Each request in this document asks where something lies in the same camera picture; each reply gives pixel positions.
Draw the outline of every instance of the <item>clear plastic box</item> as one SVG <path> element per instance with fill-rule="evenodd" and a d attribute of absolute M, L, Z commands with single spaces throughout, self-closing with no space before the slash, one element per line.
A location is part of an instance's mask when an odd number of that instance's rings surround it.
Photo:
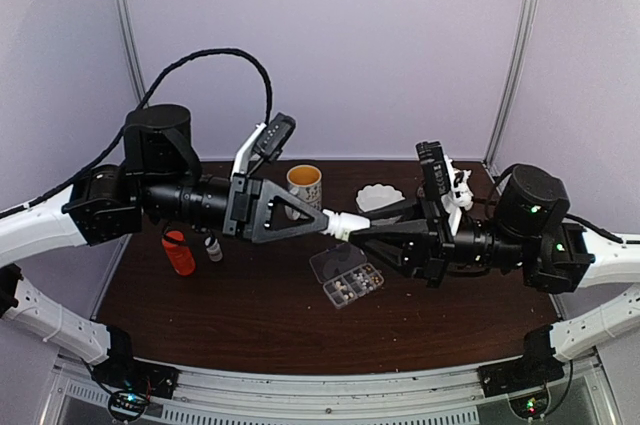
<path fill-rule="evenodd" d="M 309 259 L 324 293 L 336 308 L 343 308 L 382 286 L 384 278 L 362 250 L 348 243 Z"/>

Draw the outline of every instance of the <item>mug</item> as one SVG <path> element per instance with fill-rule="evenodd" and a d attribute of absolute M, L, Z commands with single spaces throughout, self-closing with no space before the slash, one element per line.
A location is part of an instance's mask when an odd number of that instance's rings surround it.
<path fill-rule="evenodd" d="M 307 205 L 322 210 L 322 172 L 313 165 L 298 165 L 287 172 L 287 189 Z M 290 220 L 298 220 L 300 212 L 285 207 Z"/>

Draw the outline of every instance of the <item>small bottle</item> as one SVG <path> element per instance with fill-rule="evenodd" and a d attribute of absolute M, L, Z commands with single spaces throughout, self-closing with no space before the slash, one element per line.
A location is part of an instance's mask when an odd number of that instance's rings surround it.
<path fill-rule="evenodd" d="M 189 245 L 187 245 L 182 232 L 178 230 L 167 232 L 162 237 L 162 246 L 178 275 L 186 277 L 195 271 L 196 261 L 193 259 Z"/>
<path fill-rule="evenodd" d="M 209 260 L 212 262 L 219 262 L 222 260 L 222 247 L 215 236 L 210 235 L 205 238 L 204 246 L 207 250 L 207 254 L 209 255 Z"/>

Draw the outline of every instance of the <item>black mounting bracket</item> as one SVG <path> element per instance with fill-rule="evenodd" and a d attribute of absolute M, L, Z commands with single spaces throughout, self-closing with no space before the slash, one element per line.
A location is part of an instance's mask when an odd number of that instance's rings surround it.
<path fill-rule="evenodd" d="M 18 306 L 15 294 L 20 280 L 22 272 L 15 263 L 0 268 L 0 317 L 10 308 Z"/>
<path fill-rule="evenodd" d="M 136 188 L 122 167 L 102 165 L 75 183 L 62 212 L 71 216 L 89 245 L 136 233 L 142 228 Z"/>
<path fill-rule="evenodd" d="M 111 336 L 109 358 L 93 367 L 92 378 L 112 388 L 142 396 L 148 392 L 158 398 L 173 398 L 178 370 L 134 359 L 129 334 L 111 326 L 107 326 L 107 331 Z"/>
<path fill-rule="evenodd" d="M 540 387 L 564 377 L 563 364 L 554 358 L 555 349 L 550 345 L 551 328 L 547 325 L 529 332 L 521 358 L 478 368 L 485 397 Z"/>
<path fill-rule="evenodd" d="M 406 199 L 365 216 L 407 220 L 356 230 L 349 235 L 350 243 L 405 277 L 426 280 L 428 287 L 440 286 L 453 256 L 454 241 L 448 214 L 439 200 Z"/>
<path fill-rule="evenodd" d="M 278 227 L 274 211 L 288 206 L 300 213 L 300 219 Z M 231 178 L 227 211 L 222 227 L 223 235 L 240 237 L 252 243 L 322 232 L 327 229 L 329 217 L 291 195 L 269 180 L 248 178 L 235 174 Z"/>

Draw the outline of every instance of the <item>white bracket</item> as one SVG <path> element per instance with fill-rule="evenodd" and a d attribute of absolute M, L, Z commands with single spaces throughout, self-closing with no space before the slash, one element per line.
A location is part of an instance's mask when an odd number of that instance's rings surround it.
<path fill-rule="evenodd" d="M 458 170 L 454 168 L 453 160 L 447 155 L 444 156 L 444 160 L 447 164 L 451 190 L 442 196 L 442 205 L 449 214 L 449 228 L 455 236 L 456 233 L 458 233 L 458 227 L 462 219 L 462 209 L 471 210 L 471 207 L 473 207 L 473 193 L 468 184 L 471 170 Z"/>
<path fill-rule="evenodd" d="M 555 358 L 568 362 L 591 347 L 640 324 L 640 285 L 572 320 L 554 323 L 550 332 Z"/>
<path fill-rule="evenodd" d="M 105 325 L 67 310 L 26 278 L 18 281 L 14 298 L 18 306 L 9 308 L 2 316 L 4 320 L 21 323 L 44 342 L 59 345 L 91 365 L 108 358 L 111 335 Z"/>
<path fill-rule="evenodd" d="M 253 145 L 258 140 L 258 137 L 262 133 L 262 130 L 264 130 L 265 128 L 267 128 L 266 123 L 256 125 L 256 129 L 253 131 L 253 133 L 249 135 L 249 138 L 247 138 L 247 140 L 245 140 L 245 142 L 240 146 L 240 148 L 236 152 L 235 160 L 233 161 L 233 168 L 231 169 L 232 177 L 236 173 L 242 173 L 246 175 L 249 168 L 249 162 L 251 161 L 251 157 L 253 155 Z"/>
<path fill-rule="evenodd" d="M 640 235 L 618 236 L 624 243 L 612 242 L 591 230 L 582 234 L 587 252 L 594 254 L 596 261 L 589 266 L 578 287 L 587 288 L 603 283 L 640 283 Z"/>
<path fill-rule="evenodd" d="M 62 247 L 87 242 L 62 207 L 69 202 L 73 186 L 35 207 L 0 220 L 0 266 Z"/>

